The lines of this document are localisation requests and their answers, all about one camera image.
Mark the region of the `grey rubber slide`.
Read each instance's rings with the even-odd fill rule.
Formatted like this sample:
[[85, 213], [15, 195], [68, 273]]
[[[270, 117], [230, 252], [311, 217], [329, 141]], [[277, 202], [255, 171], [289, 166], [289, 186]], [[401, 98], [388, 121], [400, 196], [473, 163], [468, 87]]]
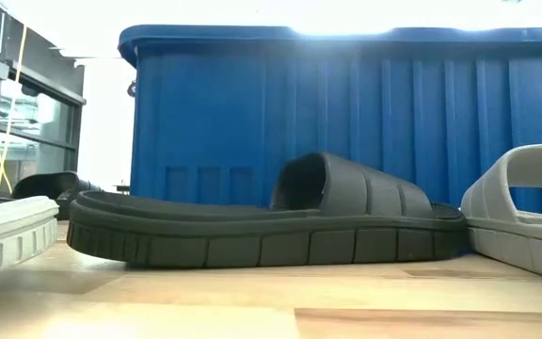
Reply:
[[58, 205], [44, 196], [0, 203], [0, 271], [48, 250], [57, 238]]
[[504, 153], [463, 195], [473, 248], [542, 275], [542, 213], [518, 209], [512, 187], [542, 188], [542, 144]]

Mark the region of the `blue plastic bin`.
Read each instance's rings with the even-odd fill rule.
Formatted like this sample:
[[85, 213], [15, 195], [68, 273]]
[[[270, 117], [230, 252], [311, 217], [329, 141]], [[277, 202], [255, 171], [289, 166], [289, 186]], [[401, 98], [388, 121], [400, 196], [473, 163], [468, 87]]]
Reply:
[[125, 29], [131, 191], [164, 201], [431, 218], [542, 143], [542, 27]]

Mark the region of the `dark framed glass partition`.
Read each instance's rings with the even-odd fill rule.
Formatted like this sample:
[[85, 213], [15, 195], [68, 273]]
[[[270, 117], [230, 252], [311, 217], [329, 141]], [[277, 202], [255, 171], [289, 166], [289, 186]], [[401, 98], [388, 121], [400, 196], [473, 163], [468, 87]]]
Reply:
[[76, 170], [85, 69], [0, 5], [0, 174], [4, 192]]

